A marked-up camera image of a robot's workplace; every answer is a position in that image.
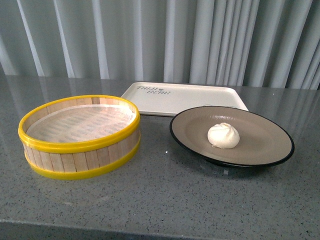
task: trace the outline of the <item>dark plate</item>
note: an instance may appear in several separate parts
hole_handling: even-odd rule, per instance
[[[208,141],[209,129],[220,123],[228,123],[239,132],[240,141],[234,148],[212,147]],[[182,111],[171,120],[170,132],[182,147],[218,165],[273,166],[288,160],[295,150],[294,141],[282,127],[232,107],[201,106]]]

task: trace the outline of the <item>white curtain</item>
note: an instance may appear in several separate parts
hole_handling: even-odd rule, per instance
[[[0,73],[318,89],[319,0],[0,0]]]

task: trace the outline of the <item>tray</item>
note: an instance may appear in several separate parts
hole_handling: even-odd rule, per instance
[[[195,107],[221,106],[248,111],[229,87],[135,82],[121,96],[133,102],[142,115],[175,116]]]

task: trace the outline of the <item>yellow rim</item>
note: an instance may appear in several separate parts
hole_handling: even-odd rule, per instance
[[[138,143],[135,145],[135,147],[125,156],[120,158],[119,160],[110,163],[108,165],[87,170],[87,171],[78,171],[78,172],[54,172],[54,171],[49,171],[49,170],[44,170],[42,168],[37,167],[34,165],[32,162],[30,162],[28,156],[26,153],[24,153],[26,160],[28,161],[29,165],[31,168],[38,174],[51,178],[51,179],[58,179],[58,180],[80,180],[80,179],[89,179],[93,178],[102,174],[109,173],[122,165],[124,165],[126,162],[128,162],[138,151],[139,145],[140,145],[140,139],[139,137]]]
[[[38,139],[35,139],[33,137],[30,137],[23,130],[23,125],[26,122],[26,120],[31,115],[36,113],[37,111],[39,111],[41,109],[44,109],[44,108],[46,108],[46,107],[48,107],[50,105],[53,105],[53,104],[61,103],[61,102],[68,101],[68,100],[83,99],[83,98],[117,99],[117,100],[126,102],[126,103],[132,105],[135,108],[136,117],[133,120],[133,122],[130,123],[130,125],[128,125],[124,129],[122,129],[122,130],[120,130],[120,131],[118,131],[118,132],[116,132],[116,133],[114,133],[112,135],[109,135],[109,136],[106,136],[106,137],[101,137],[101,138],[94,139],[94,140],[89,140],[89,141],[70,142],[70,143],[47,142],[47,141],[42,141],[42,140],[38,140]],[[89,151],[92,151],[92,150],[104,148],[104,147],[113,145],[113,144],[125,139],[126,137],[131,135],[138,128],[139,122],[140,122],[140,113],[139,113],[139,110],[138,110],[137,106],[134,105],[132,102],[126,100],[126,99],[123,99],[123,98],[120,98],[120,97],[116,97],[116,96],[108,96],[108,95],[72,96],[72,97],[67,97],[67,98],[63,98],[63,99],[59,99],[59,100],[48,102],[48,103],[46,103],[44,105],[41,105],[41,106],[35,108],[34,110],[30,111],[29,113],[27,113],[21,119],[21,121],[19,123],[18,135],[19,135],[21,141],[25,145],[27,145],[28,147],[30,147],[32,149],[36,149],[38,151],[48,152],[48,153],[55,153],[55,154],[81,153],[81,152],[89,152]]]

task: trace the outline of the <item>gray countertop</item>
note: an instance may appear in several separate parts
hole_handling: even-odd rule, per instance
[[[0,239],[320,239],[320,93],[233,87],[249,109],[283,127],[283,164],[232,168],[179,146],[171,117],[141,117],[141,145],[124,166],[76,181],[33,172],[20,119],[44,103],[121,96],[132,82],[0,77]]]

